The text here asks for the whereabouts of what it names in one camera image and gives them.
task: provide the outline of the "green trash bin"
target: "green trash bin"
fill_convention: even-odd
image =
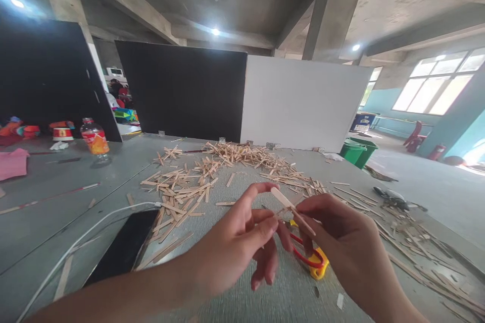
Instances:
[[[342,150],[340,151],[340,155],[355,165],[362,153],[366,150],[367,148],[361,143],[346,139],[342,146]]]
[[[362,154],[360,155],[359,157],[359,160],[357,160],[356,163],[354,163],[354,165],[359,168],[359,169],[362,169],[365,167],[365,165],[367,164],[367,162],[369,161],[370,157],[372,156],[372,153],[379,149],[379,147],[374,144],[372,141],[368,141],[368,140],[362,140],[362,139],[357,139],[357,138],[349,138],[355,142],[358,142],[359,144],[361,144],[362,146],[365,146],[367,148],[366,151],[362,152]]]

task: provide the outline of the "light blue wall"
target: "light blue wall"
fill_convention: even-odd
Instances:
[[[392,108],[399,95],[401,88],[388,88],[373,90],[367,100],[367,103],[362,107],[362,111],[370,113],[379,113],[381,116],[386,116],[394,119],[421,121],[425,124],[436,125],[441,116],[413,114],[402,111],[393,111]],[[414,131],[415,124],[381,119],[378,121],[376,129],[388,134],[407,138]],[[427,135],[431,132],[432,127],[423,127],[421,135]]]
[[[431,135],[418,149],[418,154],[427,156],[436,145],[443,144],[447,147],[444,156],[463,156],[464,152],[471,149],[471,139],[478,137],[476,128],[472,125],[477,121],[481,124],[481,115],[485,111],[485,67],[477,72],[464,90],[456,98],[445,115],[434,127]]]
[[[471,124],[468,130],[458,139],[455,145],[449,150],[448,155],[463,157],[466,153],[485,138],[485,111]]]

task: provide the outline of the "window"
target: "window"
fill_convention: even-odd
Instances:
[[[485,48],[421,60],[393,110],[444,115],[484,62]]]
[[[364,96],[362,97],[362,101],[360,101],[360,106],[365,106],[367,100],[369,99],[370,92],[375,86],[377,79],[379,78],[380,72],[382,71],[382,67],[374,68],[374,72],[370,76],[370,82],[367,84],[367,88],[365,89]]]

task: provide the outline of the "plastic bottle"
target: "plastic bottle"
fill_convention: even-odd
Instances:
[[[95,157],[95,163],[108,163],[111,161],[108,152],[110,148],[106,141],[105,132],[101,126],[95,124],[92,118],[82,119],[83,125],[81,126],[81,135],[89,151]]]

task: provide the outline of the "hand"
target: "hand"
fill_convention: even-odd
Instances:
[[[251,209],[258,193],[269,192],[273,183],[254,183],[226,215],[191,249],[186,257],[196,261],[197,290],[206,299],[232,287],[248,267],[251,259],[257,268],[251,288],[259,288],[263,279],[272,285],[278,269],[276,243],[278,233],[286,251],[293,246],[289,231],[268,209]]]
[[[313,240],[345,291],[376,322],[426,321],[404,294],[371,218],[330,194],[307,198],[297,211],[315,231]],[[312,234],[304,226],[301,231],[310,252]]]

